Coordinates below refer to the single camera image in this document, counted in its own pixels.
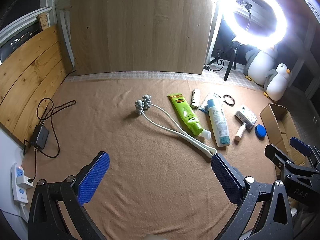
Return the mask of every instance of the black hair tie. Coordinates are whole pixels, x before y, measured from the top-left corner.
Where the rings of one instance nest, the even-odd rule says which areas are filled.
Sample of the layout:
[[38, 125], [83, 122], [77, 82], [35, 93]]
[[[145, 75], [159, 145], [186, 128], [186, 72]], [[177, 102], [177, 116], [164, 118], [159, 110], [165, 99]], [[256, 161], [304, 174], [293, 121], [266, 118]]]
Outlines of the black hair tie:
[[[230, 98], [230, 99], [232, 100], [233, 104], [228, 103], [228, 102], [226, 101], [226, 97], [227, 97], [227, 98]], [[224, 102], [225, 102], [228, 106], [234, 106], [235, 103], [236, 103], [232, 96], [224, 95], [223, 98], [224, 98]]]

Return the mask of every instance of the white handle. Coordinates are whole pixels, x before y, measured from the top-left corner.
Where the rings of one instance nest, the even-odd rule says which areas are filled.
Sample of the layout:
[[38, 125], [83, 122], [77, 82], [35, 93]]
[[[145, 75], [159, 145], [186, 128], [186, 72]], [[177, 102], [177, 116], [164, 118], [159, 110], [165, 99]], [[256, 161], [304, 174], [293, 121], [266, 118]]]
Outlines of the white handle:
[[162, 112], [164, 112], [166, 114], [167, 117], [169, 117], [171, 119], [171, 121], [176, 125], [176, 127], [179, 129], [179, 131], [184, 134], [185, 136], [189, 137], [192, 140], [195, 140], [196, 143], [200, 144], [202, 147], [206, 148], [209, 152], [212, 152], [213, 154], [217, 153], [217, 150], [213, 147], [210, 147], [208, 145], [205, 145], [204, 143], [198, 141], [197, 139], [193, 138], [191, 135], [187, 134], [178, 124], [177, 122], [165, 111], [163, 110], [161, 107], [150, 104], [151, 106], [154, 106], [156, 108], [158, 108], [159, 110], [161, 110]]
[[237, 134], [236, 134], [236, 136], [235, 136], [235, 140], [236, 141], [240, 141], [241, 140], [241, 138], [242, 138], [242, 135], [243, 135], [243, 133], [244, 133], [244, 131], [245, 131], [245, 127], [247, 126], [247, 124], [244, 122], [243, 123], [243, 125], [241, 125], [240, 126], [240, 128], [239, 128], [239, 130], [238, 130], [238, 132], [237, 132]]
[[203, 146], [201, 146], [200, 144], [198, 144], [196, 141], [194, 141], [194, 140], [195, 140], [194, 138], [191, 139], [190, 137], [188, 137], [188, 136], [186, 136], [186, 135], [184, 135], [184, 134], [182, 134], [182, 133], [179, 133], [179, 132], [177, 132], [177, 131], [171, 130], [171, 129], [166, 128], [166, 127], [163, 127], [163, 126], [161, 126], [161, 125], [159, 125], [159, 124], [151, 121], [144, 113], [142, 113], [142, 115], [143, 115], [149, 122], [151, 122], [152, 124], [154, 124], [155, 126], [161, 128], [161, 129], [163, 129], [163, 130], [166, 130], [166, 131], [168, 131], [168, 132], [174, 133], [174, 134], [176, 134], [176, 135], [184, 138], [186, 141], [190, 142], [190, 143], [191, 143], [192, 145], [194, 145], [196, 148], [198, 148], [199, 150], [201, 150], [201, 151], [202, 151], [205, 155], [207, 155], [209, 158], [211, 158], [211, 157], [213, 156], [213, 154], [212, 154], [211, 152], [209, 152], [208, 149], [204, 148]]

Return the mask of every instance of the green lotion tube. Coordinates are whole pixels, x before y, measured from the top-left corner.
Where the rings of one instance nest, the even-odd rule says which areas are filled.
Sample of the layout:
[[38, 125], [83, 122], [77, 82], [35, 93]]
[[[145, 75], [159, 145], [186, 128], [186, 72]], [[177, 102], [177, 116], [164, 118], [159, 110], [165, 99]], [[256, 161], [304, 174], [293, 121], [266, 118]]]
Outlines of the green lotion tube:
[[168, 97], [172, 101], [183, 122], [194, 135], [199, 135], [206, 139], [211, 138], [211, 133], [201, 127], [198, 117], [182, 94], [171, 94], [168, 95]]

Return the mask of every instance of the metal screw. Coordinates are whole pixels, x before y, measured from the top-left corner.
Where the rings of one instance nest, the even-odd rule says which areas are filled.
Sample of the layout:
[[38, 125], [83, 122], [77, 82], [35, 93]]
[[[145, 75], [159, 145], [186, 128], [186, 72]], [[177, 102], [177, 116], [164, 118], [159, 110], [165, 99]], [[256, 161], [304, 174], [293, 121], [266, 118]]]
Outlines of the metal screw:
[[246, 177], [245, 180], [248, 182], [248, 183], [254, 183], [254, 178], [253, 177]]
[[38, 185], [39, 186], [42, 186], [43, 184], [44, 184], [44, 179], [41, 179], [41, 180], [38, 181]]
[[73, 182], [74, 180], [75, 180], [75, 176], [72, 176], [72, 175], [66, 178], [67, 182]]
[[283, 185], [283, 182], [282, 182], [281, 180], [277, 179], [277, 180], [276, 180], [276, 184], [277, 184], [278, 186], [282, 186], [282, 185]]

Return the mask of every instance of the wooden panel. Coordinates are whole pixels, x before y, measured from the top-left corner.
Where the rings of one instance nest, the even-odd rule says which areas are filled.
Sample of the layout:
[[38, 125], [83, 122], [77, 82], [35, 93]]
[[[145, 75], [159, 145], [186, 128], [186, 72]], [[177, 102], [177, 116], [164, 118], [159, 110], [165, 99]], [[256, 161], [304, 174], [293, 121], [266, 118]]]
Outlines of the wooden panel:
[[202, 73], [212, 0], [71, 0], [78, 74]]
[[61, 59], [60, 44], [57, 42], [42, 53], [11, 87], [0, 105], [0, 123], [10, 132], [13, 132], [33, 92]]
[[2, 63], [0, 67], [0, 104], [26, 68], [57, 41], [57, 25], [54, 25], [26, 41]]
[[48, 18], [46, 13], [39, 14], [38, 19], [41, 24], [42, 30], [49, 28], [49, 23], [48, 23]]
[[[18, 140], [23, 142], [24, 139], [29, 140], [39, 119], [36, 116], [36, 110], [42, 98], [51, 98], [57, 88], [66, 76], [64, 62], [61, 60], [44, 78], [41, 84], [32, 94], [30, 100], [20, 115], [20, 118], [13, 130], [13, 134]], [[43, 102], [39, 107], [39, 115], [42, 115], [48, 102]]]

